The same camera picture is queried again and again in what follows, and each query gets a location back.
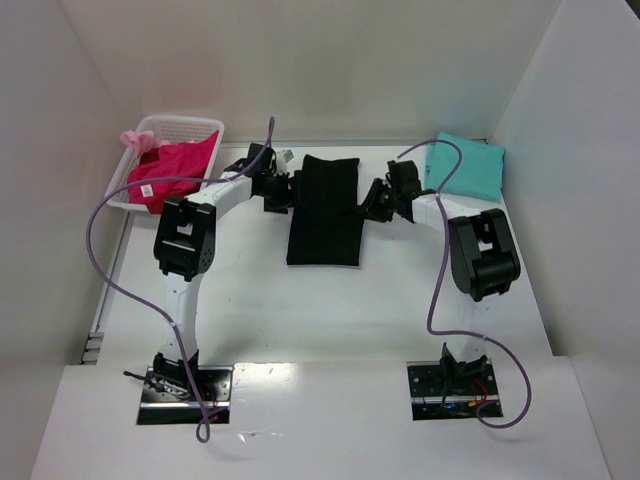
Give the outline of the black t shirt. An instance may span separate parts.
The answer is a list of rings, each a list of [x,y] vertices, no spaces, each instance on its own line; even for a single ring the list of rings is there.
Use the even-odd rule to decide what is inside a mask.
[[[357,267],[364,218],[358,205],[358,158],[303,159],[296,173],[286,262]]]

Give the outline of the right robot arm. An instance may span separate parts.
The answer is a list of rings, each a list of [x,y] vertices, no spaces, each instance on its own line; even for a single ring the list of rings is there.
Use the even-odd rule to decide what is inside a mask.
[[[373,181],[362,207],[368,220],[384,223],[397,215],[443,235],[444,255],[426,329],[443,339],[440,367],[445,393],[480,380],[488,365],[486,345],[509,351],[488,336],[480,319],[492,307],[491,301],[506,294],[521,274],[504,211],[468,208],[443,197],[436,189],[422,189],[418,168],[412,161],[390,161],[386,177]],[[456,291],[461,319],[458,325],[438,330],[437,305],[446,289]]]

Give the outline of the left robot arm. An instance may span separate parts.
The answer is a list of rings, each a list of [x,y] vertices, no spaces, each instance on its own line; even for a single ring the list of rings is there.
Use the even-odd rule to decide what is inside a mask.
[[[261,196],[268,207],[286,213],[290,150],[275,151],[251,144],[246,157],[227,167],[216,182],[185,197],[165,201],[153,253],[165,281],[163,311],[170,317],[173,338],[156,353],[155,378],[193,395],[199,379],[196,317],[204,274],[216,251],[217,221],[238,205]]]

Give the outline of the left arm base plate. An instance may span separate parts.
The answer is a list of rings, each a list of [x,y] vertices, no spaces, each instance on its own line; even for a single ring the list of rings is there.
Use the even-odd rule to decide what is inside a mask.
[[[233,368],[203,366],[195,376],[211,424],[228,424]],[[200,407],[188,387],[173,385],[147,369],[139,403],[137,425],[195,425]]]

